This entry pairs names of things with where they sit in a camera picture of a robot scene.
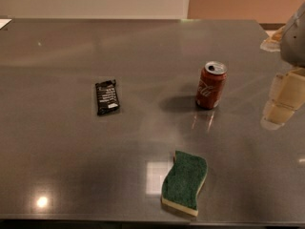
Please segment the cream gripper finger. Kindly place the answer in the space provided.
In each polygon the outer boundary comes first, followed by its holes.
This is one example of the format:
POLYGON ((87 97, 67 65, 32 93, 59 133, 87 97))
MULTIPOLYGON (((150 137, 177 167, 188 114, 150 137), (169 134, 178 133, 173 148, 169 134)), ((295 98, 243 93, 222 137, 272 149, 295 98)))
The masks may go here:
POLYGON ((279 52, 284 27, 272 32, 270 36, 260 44, 260 49, 266 52, 279 52))
POLYGON ((292 68, 274 77, 269 99, 263 110, 261 126, 278 130, 305 104, 305 69, 292 68))

